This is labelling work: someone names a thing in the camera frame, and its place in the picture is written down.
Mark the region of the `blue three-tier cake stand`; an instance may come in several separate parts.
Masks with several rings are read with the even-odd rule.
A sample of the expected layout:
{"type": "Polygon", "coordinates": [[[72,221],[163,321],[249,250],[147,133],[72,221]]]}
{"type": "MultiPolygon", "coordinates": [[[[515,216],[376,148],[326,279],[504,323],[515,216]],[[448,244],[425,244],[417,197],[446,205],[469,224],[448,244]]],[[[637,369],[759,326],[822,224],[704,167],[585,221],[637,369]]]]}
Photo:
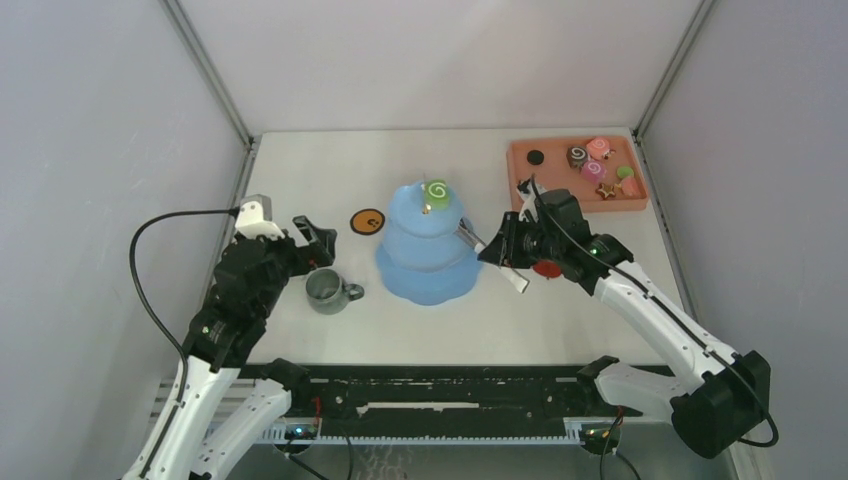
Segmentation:
{"type": "Polygon", "coordinates": [[[435,306],[468,294],[476,285],[482,263],[456,235],[465,208],[447,183],[447,209],[426,211],[422,184],[395,190],[387,209],[386,226],[375,252],[384,287],[417,305],[435,306]]]}

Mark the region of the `green swirl roll cake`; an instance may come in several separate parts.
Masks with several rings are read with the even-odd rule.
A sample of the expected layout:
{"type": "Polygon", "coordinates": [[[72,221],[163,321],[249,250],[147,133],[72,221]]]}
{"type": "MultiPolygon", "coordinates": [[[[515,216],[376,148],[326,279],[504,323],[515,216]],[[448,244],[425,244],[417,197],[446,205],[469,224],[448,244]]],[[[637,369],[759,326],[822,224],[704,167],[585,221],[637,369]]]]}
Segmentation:
{"type": "Polygon", "coordinates": [[[426,181],[422,184],[422,191],[426,211],[444,210],[450,206],[450,189],[444,180],[426,181]]]}

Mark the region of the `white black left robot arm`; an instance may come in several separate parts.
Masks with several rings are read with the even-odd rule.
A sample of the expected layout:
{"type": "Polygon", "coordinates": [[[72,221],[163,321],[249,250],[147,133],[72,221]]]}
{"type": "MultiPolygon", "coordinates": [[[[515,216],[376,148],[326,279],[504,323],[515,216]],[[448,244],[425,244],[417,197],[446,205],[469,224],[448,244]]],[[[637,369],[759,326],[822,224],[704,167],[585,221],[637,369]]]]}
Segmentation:
{"type": "Polygon", "coordinates": [[[257,385],[261,400],[241,406],[202,443],[232,383],[266,332],[290,279],[333,265],[338,233],[293,218],[304,237],[296,244],[268,220],[240,223],[213,268],[212,284],[189,323],[177,377],[127,479],[213,479],[229,472],[266,425],[284,413],[305,414],[313,394],[306,368],[284,359],[267,364],[257,385]]]}

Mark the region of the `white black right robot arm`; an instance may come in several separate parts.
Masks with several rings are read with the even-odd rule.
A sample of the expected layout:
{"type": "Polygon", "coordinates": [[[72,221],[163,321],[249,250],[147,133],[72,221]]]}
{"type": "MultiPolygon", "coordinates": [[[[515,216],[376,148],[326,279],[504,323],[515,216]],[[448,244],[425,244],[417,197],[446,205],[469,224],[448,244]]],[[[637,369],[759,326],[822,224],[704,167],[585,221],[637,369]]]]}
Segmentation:
{"type": "Polygon", "coordinates": [[[771,367],[758,352],[740,354],[675,305],[632,252],[610,234],[591,231],[577,199],[565,189],[531,196],[533,206],[508,211],[480,261],[510,269],[540,262],[621,316],[665,362],[667,375],[603,356],[580,372],[578,402],[592,416],[623,407],[671,425],[694,453],[712,459],[762,423],[779,430],[769,409],[771,367]]]}

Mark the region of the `red round coaster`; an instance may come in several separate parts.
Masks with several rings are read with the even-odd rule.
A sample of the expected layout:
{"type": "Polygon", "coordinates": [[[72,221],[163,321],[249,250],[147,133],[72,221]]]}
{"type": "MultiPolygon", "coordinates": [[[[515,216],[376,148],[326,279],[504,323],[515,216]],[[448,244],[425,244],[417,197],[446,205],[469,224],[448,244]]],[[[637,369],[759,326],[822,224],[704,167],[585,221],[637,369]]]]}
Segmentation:
{"type": "Polygon", "coordinates": [[[532,270],[546,279],[554,279],[562,275],[561,268],[552,261],[541,260],[535,263],[532,270]]]}

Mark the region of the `orange round coaster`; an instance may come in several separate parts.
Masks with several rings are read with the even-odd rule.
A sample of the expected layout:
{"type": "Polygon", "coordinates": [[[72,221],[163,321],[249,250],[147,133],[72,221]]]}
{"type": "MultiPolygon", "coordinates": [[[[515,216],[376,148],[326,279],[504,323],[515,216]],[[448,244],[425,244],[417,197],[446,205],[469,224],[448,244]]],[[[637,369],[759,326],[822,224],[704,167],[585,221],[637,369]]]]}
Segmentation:
{"type": "Polygon", "coordinates": [[[386,222],[383,212],[375,208],[365,208],[355,212],[350,220],[350,229],[362,236],[375,235],[380,232],[386,222]]]}

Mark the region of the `brown star cookie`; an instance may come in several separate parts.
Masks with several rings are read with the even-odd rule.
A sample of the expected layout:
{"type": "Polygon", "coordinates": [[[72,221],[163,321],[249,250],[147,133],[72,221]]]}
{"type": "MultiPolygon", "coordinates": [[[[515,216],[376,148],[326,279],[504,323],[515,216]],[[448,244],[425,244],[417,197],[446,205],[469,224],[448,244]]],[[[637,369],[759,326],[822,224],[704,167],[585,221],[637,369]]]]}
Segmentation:
{"type": "Polygon", "coordinates": [[[595,193],[602,200],[609,200],[616,197],[616,185],[600,183],[595,190],[595,193]]]}

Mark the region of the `magenta swirl roll cake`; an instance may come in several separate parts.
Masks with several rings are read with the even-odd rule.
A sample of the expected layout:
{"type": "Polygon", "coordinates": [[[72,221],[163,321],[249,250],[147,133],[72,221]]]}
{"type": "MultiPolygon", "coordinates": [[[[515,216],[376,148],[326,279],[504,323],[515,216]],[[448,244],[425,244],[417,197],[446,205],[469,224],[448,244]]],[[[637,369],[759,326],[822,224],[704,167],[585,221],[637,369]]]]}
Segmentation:
{"type": "Polygon", "coordinates": [[[606,165],[597,160],[589,160],[585,162],[580,169],[581,177],[593,185],[602,183],[606,174],[606,165]]]}

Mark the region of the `black round cookie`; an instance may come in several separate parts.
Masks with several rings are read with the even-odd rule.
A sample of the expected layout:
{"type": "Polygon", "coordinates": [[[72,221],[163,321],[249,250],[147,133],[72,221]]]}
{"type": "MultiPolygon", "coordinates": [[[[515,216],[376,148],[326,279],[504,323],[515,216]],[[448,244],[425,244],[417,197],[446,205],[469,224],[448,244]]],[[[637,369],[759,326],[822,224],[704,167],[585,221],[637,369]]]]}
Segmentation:
{"type": "Polygon", "coordinates": [[[541,165],[545,160],[545,155],[539,150],[530,150],[527,152],[526,161],[534,166],[541,165]]]}

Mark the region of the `brown swirl roll cake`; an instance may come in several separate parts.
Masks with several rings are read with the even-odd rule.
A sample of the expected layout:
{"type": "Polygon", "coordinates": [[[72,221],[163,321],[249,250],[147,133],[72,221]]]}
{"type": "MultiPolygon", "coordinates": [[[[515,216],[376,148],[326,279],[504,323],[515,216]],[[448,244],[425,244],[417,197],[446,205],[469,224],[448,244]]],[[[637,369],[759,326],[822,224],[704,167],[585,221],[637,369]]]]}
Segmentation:
{"type": "Polygon", "coordinates": [[[566,150],[566,159],[572,169],[581,170],[591,157],[584,147],[570,146],[566,150]]]}

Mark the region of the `pink rectangular tray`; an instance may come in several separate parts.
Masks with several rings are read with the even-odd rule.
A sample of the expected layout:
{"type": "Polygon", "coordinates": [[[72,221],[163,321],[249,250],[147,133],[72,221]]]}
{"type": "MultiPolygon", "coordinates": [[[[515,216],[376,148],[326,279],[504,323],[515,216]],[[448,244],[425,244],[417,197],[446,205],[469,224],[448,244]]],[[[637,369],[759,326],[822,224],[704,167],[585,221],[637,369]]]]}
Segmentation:
{"type": "Polygon", "coordinates": [[[641,172],[639,162],[631,146],[630,140],[624,136],[611,136],[602,134],[590,134],[570,137],[550,137],[516,140],[510,143],[506,150],[506,164],[509,179],[509,191],[511,204],[515,210],[520,209],[521,199],[516,192],[516,186],[520,181],[535,176],[535,182],[539,191],[554,189],[567,189],[577,198],[580,207],[585,213],[606,213],[640,211],[647,207],[649,192],[641,172]],[[566,159],[566,150],[570,146],[582,146],[585,148],[587,142],[597,136],[606,137],[615,153],[608,159],[603,160],[607,167],[607,174],[602,183],[616,185],[616,197],[602,200],[595,190],[598,185],[584,180],[580,170],[572,169],[566,159]],[[530,150],[542,151],[545,160],[541,165],[531,165],[526,161],[527,152],[530,150]],[[619,188],[619,179],[616,170],[620,166],[630,166],[635,171],[635,177],[641,185],[641,198],[628,198],[622,194],[619,188]]]}

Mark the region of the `pink cake slice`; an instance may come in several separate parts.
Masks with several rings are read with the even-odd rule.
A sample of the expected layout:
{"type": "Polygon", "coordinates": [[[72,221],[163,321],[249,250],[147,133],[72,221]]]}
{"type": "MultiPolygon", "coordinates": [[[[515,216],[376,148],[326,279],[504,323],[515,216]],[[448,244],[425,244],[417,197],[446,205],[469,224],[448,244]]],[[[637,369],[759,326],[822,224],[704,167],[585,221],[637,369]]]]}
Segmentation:
{"type": "Polygon", "coordinates": [[[641,198],[641,185],[635,176],[628,176],[620,180],[619,188],[622,194],[628,198],[641,198]]]}

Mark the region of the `green macaron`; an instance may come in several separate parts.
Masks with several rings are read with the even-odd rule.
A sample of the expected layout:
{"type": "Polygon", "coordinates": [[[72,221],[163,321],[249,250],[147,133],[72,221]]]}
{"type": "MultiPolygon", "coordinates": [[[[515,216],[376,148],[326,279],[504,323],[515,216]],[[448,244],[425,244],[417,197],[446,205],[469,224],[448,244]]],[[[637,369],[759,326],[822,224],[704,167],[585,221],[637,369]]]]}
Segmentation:
{"type": "Polygon", "coordinates": [[[619,179],[623,180],[629,177],[633,177],[635,175],[635,171],[630,166],[620,166],[616,170],[616,175],[619,179]]]}

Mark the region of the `light pink swirl roll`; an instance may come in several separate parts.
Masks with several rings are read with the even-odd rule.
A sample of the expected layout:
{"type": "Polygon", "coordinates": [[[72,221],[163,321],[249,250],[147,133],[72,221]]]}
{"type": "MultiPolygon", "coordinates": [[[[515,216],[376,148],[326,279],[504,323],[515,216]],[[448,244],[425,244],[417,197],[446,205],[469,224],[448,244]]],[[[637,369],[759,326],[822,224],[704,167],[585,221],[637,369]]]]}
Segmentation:
{"type": "Polygon", "coordinates": [[[597,161],[608,160],[615,153],[610,141],[602,136],[589,140],[585,148],[589,156],[597,161]]]}

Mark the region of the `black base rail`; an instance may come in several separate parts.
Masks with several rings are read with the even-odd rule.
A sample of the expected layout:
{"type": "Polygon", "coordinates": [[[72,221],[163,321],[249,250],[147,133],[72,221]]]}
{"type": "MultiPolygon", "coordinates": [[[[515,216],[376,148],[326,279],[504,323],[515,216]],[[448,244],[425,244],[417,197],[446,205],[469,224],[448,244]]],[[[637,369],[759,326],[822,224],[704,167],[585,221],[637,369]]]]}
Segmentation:
{"type": "Polygon", "coordinates": [[[612,419],[577,365],[311,365],[286,419],[326,435],[387,440],[563,437],[568,421],[612,419]]]}

